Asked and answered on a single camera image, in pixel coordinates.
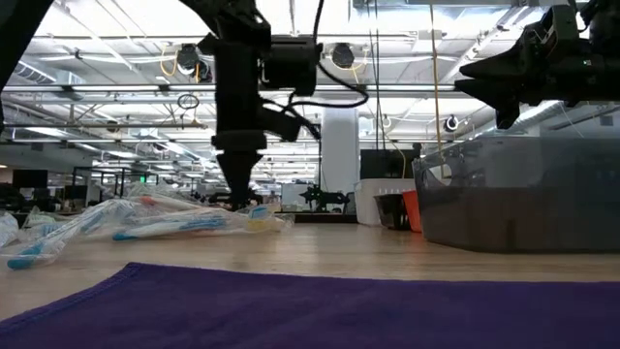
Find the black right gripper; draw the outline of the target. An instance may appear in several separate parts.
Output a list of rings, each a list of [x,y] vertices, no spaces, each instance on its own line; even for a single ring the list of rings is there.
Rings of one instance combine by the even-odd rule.
[[[554,5],[523,29],[505,52],[462,66],[469,78],[454,86],[496,108],[496,126],[508,129],[519,106],[560,100],[568,107],[583,101],[617,101],[612,81],[619,77],[619,6]]]

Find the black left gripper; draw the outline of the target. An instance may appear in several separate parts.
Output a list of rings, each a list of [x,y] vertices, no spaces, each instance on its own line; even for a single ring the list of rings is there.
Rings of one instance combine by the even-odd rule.
[[[258,123],[259,107],[257,94],[217,94],[216,133],[211,144],[217,149],[265,149],[266,138]],[[256,151],[225,150],[217,156],[231,190],[233,209],[247,205],[251,173],[261,159]]]

